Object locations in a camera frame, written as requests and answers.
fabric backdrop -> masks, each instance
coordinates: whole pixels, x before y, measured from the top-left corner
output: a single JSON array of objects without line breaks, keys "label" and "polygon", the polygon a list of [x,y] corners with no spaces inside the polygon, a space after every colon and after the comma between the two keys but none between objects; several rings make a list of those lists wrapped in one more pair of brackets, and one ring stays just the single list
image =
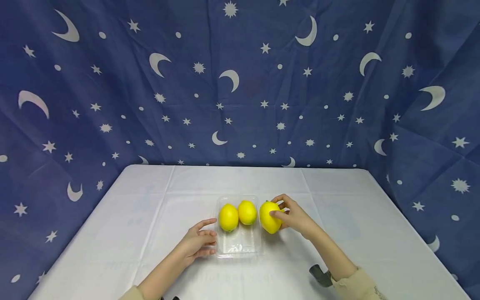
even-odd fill
[{"label": "fabric backdrop", "polygon": [[16,0],[0,20],[6,299],[140,163],[365,168],[480,299],[480,2]]}]

person's left hand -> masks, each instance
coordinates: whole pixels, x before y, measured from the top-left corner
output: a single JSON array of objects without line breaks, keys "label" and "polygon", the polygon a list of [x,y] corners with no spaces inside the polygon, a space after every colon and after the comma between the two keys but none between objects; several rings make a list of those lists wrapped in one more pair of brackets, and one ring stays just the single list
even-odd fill
[{"label": "person's left hand", "polygon": [[187,231],[187,234],[178,243],[175,250],[184,257],[186,266],[189,266],[197,257],[213,255],[216,249],[207,248],[216,245],[216,232],[202,230],[203,227],[216,222],[216,218],[203,220]]}]

table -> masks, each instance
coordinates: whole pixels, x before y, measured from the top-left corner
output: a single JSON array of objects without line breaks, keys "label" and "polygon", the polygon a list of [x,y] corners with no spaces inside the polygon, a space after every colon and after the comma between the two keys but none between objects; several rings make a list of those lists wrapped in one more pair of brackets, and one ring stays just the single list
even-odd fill
[{"label": "table", "polygon": [[[139,284],[218,197],[286,193],[361,265],[389,300],[468,299],[368,171],[144,166],[125,168],[34,291],[32,300],[117,299]],[[325,266],[297,232],[248,259],[196,261],[165,300],[337,299],[308,270]]]}]

yellow lemon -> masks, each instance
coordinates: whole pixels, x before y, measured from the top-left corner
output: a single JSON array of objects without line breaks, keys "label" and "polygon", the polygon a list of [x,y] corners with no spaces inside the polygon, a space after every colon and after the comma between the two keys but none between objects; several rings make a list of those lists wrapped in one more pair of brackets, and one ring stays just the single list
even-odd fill
[{"label": "yellow lemon", "polygon": [[260,206],[260,223],[262,227],[270,234],[274,234],[282,226],[282,220],[273,218],[270,216],[270,212],[273,210],[280,210],[278,204],[267,201]]},{"label": "yellow lemon", "polygon": [[240,222],[245,225],[251,225],[257,219],[257,209],[252,202],[243,200],[239,205]]},{"label": "yellow lemon", "polygon": [[220,209],[218,222],[220,223],[220,227],[225,231],[232,231],[237,228],[239,224],[239,213],[237,209],[231,204],[225,204],[222,209]]}]

clear plastic tray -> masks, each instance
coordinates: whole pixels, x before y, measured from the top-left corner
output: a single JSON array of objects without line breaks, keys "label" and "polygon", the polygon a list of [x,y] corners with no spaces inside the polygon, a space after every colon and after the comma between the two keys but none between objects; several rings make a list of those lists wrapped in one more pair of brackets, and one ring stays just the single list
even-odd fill
[{"label": "clear plastic tray", "polygon": [[255,205],[257,209],[257,219],[252,225],[243,225],[239,221],[239,225],[232,232],[226,232],[220,228],[217,222],[217,250],[216,255],[219,258],[241,258],[255,256],[262,253],[262,227],[258,217],[260,208],[259,200],[254,195],[230,195],[222,196],[217,201],[216,217],[220,213],[220,209],[227,203],[238,209],[239,204],[243,200],[248,200]]}]

